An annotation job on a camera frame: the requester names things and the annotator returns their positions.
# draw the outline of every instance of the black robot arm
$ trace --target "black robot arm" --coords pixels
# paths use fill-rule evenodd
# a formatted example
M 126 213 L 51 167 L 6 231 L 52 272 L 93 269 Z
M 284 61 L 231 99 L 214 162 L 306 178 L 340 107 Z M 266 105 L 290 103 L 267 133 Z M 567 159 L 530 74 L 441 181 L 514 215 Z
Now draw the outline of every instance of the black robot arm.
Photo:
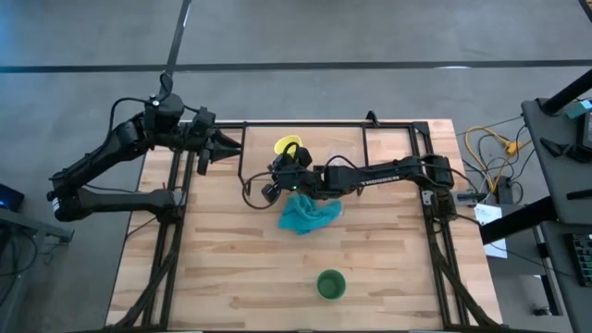
M 432 215 L 436 218 L 456 218 L 454 200 L 450 189 L 454 186 L 450 162 L 447 157 L 426 155 L 408 156 L 392 162 L 357 167 L 314 166 L 307 167 L 312 159 L 305 148 L 298 147 L 294 157 L 281 154 L 268 167 L 273 184 L 265 185 L 262 194 L 273 203 L 282 190 L 298 191 L 316 200 L 339 198 L 372 186 L 392 181 L 409 180 L 428 191 Z
M 69 222 L 94 212 L 145 210 L 160 222 L 175 222 L 180 217 L 179 206 L 184 204 L 179 192 L 98 194 L 82 187 L 115 164 L 142 156 L 156 145 L 198 154 L 201 175 L 209 163 L 240 153 L 240 144 L 220 132 L 215 126 L 216 115 L 205 108 L 193 110 L 192 122 L 179 124 L 184 108 L 174 93 L 162 100 L 152 96 L 144 101 L 144 111 L 111 130 L 97 149 L 56 172 L 50 178 L 54 189 L 47 193 L 55 217 Z

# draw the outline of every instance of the gray floor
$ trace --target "gray floor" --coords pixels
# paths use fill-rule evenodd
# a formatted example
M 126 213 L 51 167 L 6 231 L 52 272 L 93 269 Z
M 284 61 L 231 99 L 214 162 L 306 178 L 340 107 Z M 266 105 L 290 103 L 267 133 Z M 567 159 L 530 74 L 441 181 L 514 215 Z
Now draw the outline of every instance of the gray floor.
M 0 66 L 164 64 L 180 4 L 2 2 Z M 592 46 L 581 43 L 588 24 L 575 0 L 194 1 L 179 63 L 589 58 Z M 177 73 L 175 90 L 219 119 L 360 118 L 372 109 L 382 118 L 452 118 L 460 132 L 518 116 L 523 100 L 549 96 L 586 69 Z M 25 214 L 54 221 L 44 197 L 47 178 L 100 143 L 113 101 L 157 87 L 157 73 L 1 74 L 0 183 L 26 194 Z M 140 109 L 123 105 L 117 119 Z M 495 130 L 513 137 L 522 125 L 516 120 Z M 459 144 L 470 158 L 462 138 Z M 484 153 L 503 152 L 486 140 Z M 524 203 L 547 194 L 537 163 L 533 157 L 521 177 Z M 140 160 L 122 163 L 93 183 L 133 190 L 140 167 Z M 22 331 L 102 326 L 128 217 L 97 214 L 71 224 L 69 248 L 34 268 Z M 506 324 L 569 331 L 564 318 L 530 315 L 533 303 L 544 302 L 536 281 L 492 274 Z

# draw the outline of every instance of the black metal frame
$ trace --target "black metal frame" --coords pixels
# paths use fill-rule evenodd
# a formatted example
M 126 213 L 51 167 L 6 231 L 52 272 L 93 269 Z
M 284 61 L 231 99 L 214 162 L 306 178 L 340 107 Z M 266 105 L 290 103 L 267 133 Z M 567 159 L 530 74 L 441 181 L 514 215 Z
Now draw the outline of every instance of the black metal frame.
M 238 176 L 240 181 L 244 184 L 244 179 L 242 179 L 242 152 L 244 151 L 244 143 L 246 140 L 246 130 L 248 127 L 338 127 L 338 128 L 360 128 L 362 131 L 362 138 L 363 138 L 363 147 L 364 147 L 364 161 L 368 165 L 368 149 L 367 149 L 367 139 L 366 139 L 366 130 L 382 130 L 382 129 L 391 129 L 391 130 L 407 130 L 409 134 L 409 140 L 411 143 L 411 150 L 412 155 L 419 156 L 420 155 L 420 148 L 419 148 L 419 141 L 417 139 L 417 135 L 422 135 L 425 143 L 425 152 L 427 154 L 434 153 L 431 137 L 429 133 L 429 127 L 426 122 L 378 122 L 376 116 L 373 113 L 369 113 L 368 120 L 363 121 L 242 121 L 242 122 L 222 122 L 218 123 L 217 126 L 222 130 L 242 130 L 241 134 L 241 154 L 240 154 L 240 162 L 239 162 L 239 172 Z M 178 176 L 178 169 L 179 169 L 179 162 L 180 162 L 180 153 L 174 153 L 173 160 L 171 164 L 171 170 L 169 174 L 168 184 L 167 187 L 170 190 L 175 188 L 175 184 L 177 182 Z M 191 175 L 193 169 L 193 162 L 194 162 L 194 154 L 189 154 L 183 179 L 182 190 L 185 193 L 189 192 L 190 184 L 191 184 Z M 421 193 L 425 189 L 419 187 L 420 198 Z M 426 203 L 423 200 L 420 200 L 423 211 L 428 212 L 429 207 L 426 206 Z M 177 258 L 179 257 L 180 252 L 180 239 L 183 232 L 183 222 L 184 216 L 186 212 L 186 206 L 182 208 L 182 216 L 180 223 L 175 226 L 173 241 L 169 250 L 169 253 L 165 260 L 163 260 L 163 255 L 165 253 L 165 240 L 167 237 L 168 226 L 161 224 L 160 229 L 158 230 L 158 236 L 156 238 L 155 244 L 155 251 L 154 251 L 154 260 L 153 260 L 153 269 L 151 272 L 151 278 L 147 289 L 142 293 L 141 299 L 146 298 L 148 295 L 147 302 L 142 302 L 142 308 L 136 308 L 136 311 L 143 312 L 143 317 L 141 324 L 139 326 L 134 326 L 134 323 L 128 323 L 124 327 L 105 327 L 102 331 L 108 332 L 155 332 L 155 331 L 164 331 L 168 329 L 168 319 L 170 317 L 170 307 L 172 303 L 172 296 L 175 284 L 175 274 L 177 271 Z M 455 283 L 461 283 L 459 278 L 459 268 L 456 261 L 456 255 L 454 252 L 454 244 L 452 242 L 452 236 L 450 233 L 450 227 L 448 224 L 441 225 L 442 232 L 442 239 L 444 242 L 444 247 L 446 250 L 446 266 L 442 266 L 442 262 L 444 257 L 439 250 L 438 247 L 438 240 L 437 234 L 434 230 L 434 221 L 432 221 L 426 214 L 424 214 L 425 220 L 425 229 L 426 229 L 426 236 L 428 241 L 428 247 L 430 250 L 430 258 L 432 262 L 432 270 L 434 274 L 434 283 L 436 286 L 436 294 L 438 297 L 438 306 L 440 311 L 440 316 L 442 318 L 442 326 L 443 329 L 440 331 L 457 331 L 457 332 L 493 332 L 493 331 L 504 331 L 504 332 L 534 332 L 534 331 L 524 331 L 524 330 L 513 330 L 506 327 L 473 327 L 470 326 L 470 322 L 468 319 L 467 314 L 467 306 L 463 302 L 462 292 L 457 291 L 454 289 L 455 294 L 455 301 L 458 308 L 459 313 L 459 321 L 460 324 L 452 324 L 452 319 L 450 318 L 450 309 L 448 298 L 444 286 L 444 276 L 454 277 L 456 281 L 452 281 L 452 285 Z M 158 285 L 161 283 L 162 279 L 164 278 L 164 274 L 162 271 L 163 266 L 166 267 L 166 285 L 164 291 L 164 300 L 163 306 L 161 310 L 161 314 L 158 320 L 158 324 L 153 324 L 153 312 L 154 312 L 154 292 L 158 288 Z

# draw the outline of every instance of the wooden tabletop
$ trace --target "wooden tabletop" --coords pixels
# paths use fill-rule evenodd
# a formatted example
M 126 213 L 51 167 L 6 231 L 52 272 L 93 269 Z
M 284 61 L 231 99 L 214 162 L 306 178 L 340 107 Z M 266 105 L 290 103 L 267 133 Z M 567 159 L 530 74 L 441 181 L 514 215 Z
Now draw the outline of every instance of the wooden tabletop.
M 447 156 L 453 168 L 463 170 L 451 120 L 428 122 L 435 153 Z M 240 130 L 226 130 L 226 134 L 241 139 Z M 249 127 L 243 175 L 266 171 L 275 158 L 274 143 L 289 134 L 302 138 L 316 165 L 335 154 L 345 155 L 356 165 L 364 164 L 359 128 Z M 367 129 L 366 135 L 370 164 L 411 154 L 405 130 Z M 167 149 L 156 149 L 146 156 L 140 191 L 162 188 L 171 158 Z M 342 215 L 327 228 L 297 236 L 277 227 L 287 193 L 264 211 L 253 210 L 242 201 L 238 162 L 238 157 L 220 161 L 208 168 L 206 177 L 195 174 L 192 178 L 170 329 L 441 328 L 425 223 L 414 183 L 380 184 L 366 187 L 359 197 L 355 193 L 344 196 Z M 467 188 L 456 175 L 455 181 L 455 190 Z M 255 204 L 265 202 L 259 190 L 266 183 L 265 179 L 253 183 Z M 459 208 L 466 215 L 471 211 Z M 150 218 L 144 212 L 134 213 L 129 229 Z M 450 227 L 462 282 L 487 314 L 501 322 L 478 228 L 461 219 Z M 121 318 L 145 288 L 157 230 L 154 222 L 127 240 L 107 324 Z M 346 293 L 336 302 L 323 300 L 315 289 L 316 277 L 329 268 L 338 269 L 347 280 Z M 448 284 L 447 294 L 455 313 Z M 160 313 L 159 301 L 155 310 Z

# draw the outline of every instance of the yellow cup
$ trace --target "yellow cup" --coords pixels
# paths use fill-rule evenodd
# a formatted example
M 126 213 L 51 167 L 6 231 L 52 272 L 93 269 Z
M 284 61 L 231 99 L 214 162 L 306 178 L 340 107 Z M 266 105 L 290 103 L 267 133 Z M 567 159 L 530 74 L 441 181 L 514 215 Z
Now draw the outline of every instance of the yellow cup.
M 285 137 L 279 139 L 276 142 L 276 145 L 274 146 L 274 152 L 276 154 L 284 153 L 284 149 L 286 149 L 286 146 L 292 142 L 296 142 L 296 143 L 298 143 L 299 147 L 302 147 L 302 139 L 298 135 L 289 135 L 289 136 L 285 136 Z M 288 149 L 288 154 L 290 154 L 292 157 L 294 157 L 295 153 L 296 153 L 296 146 L 292 145 Z

